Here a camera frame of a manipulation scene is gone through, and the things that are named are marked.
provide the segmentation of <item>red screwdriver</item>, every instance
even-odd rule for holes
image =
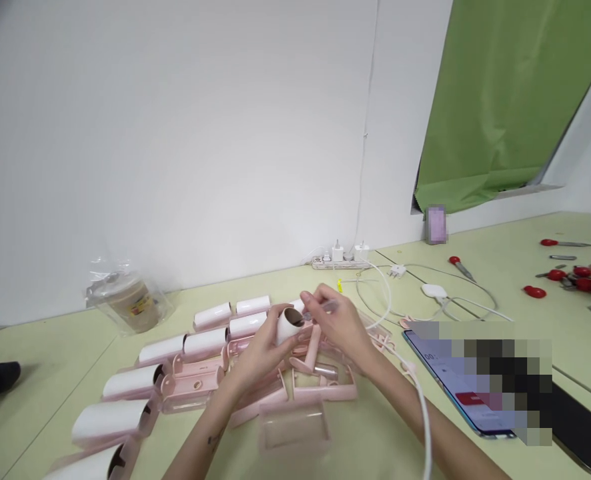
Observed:
[[[553,247],[554,245],[559,245],[561,247],[591,247],[591,243],[559,242],[558,240],[551,239],[540,240],[540,244],[545,247]]]
[[[449,257],[449,262],[453,263],[453,264],[456,266],[456,268],[457,268],[458,270],[460,270],[460,272],[461,272],[461,273],[462,273],[462,274],[463,274],[465,277],[467,277],[469,280],[471,280],[471,281],[472,281],[472,282],[474,282],[474,283],[476,282],[476,281],[474,280],[474,276],[473,276],[471,273],[469,273],[469,271],[468,271],[468,270],[467,270],[467,269],[464,267],[464,265],[462,265],[462,264],[460,263],[460,258],[459,258],[459,257]]]

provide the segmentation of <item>person's left hand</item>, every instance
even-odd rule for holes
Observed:
[[[280,361],[298,345],[298,336],[294,335],[281,345],[275,346],[277,319],[282,311],[290,306],[292,305],[282,303],[271,307],[266,321],[255,332],[249,346],[240,354],[239,360],[225,377],[225,379],[229,378],[230,381],[235,382],[240,393],[244,393],[271,370],[275,370]]]

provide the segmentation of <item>power strip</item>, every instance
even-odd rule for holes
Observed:
[[[362,270],[371,267],[365,261],[343,260],[339,262],[324,261],[322,257],[314,257],[311,260],[314,270]]]

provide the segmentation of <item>green curtain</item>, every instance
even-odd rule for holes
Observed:
[[[422,151],[422,211],[533,179],[591,84],[591,0],[454,0]]]

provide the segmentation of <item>windowsill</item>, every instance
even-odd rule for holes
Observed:
[[[519,189],[506,190],[504,192],[500,192],[496,196],[496,198],[494,198],[491,201],[502,200],[502,199],[507,199],[507,198],[512,198],[512,197],[521,197],[522,195],[531,195],[533,193],[539,193],[539,192],[549,191],[549,190],[557,190],[559,188],[562,188],[562,185],[544,185],[544,184],[527,185],[526,187],[522,187]],[[411,207],[411,214],[412,215],[422,215],[422,212],[415,207]]]

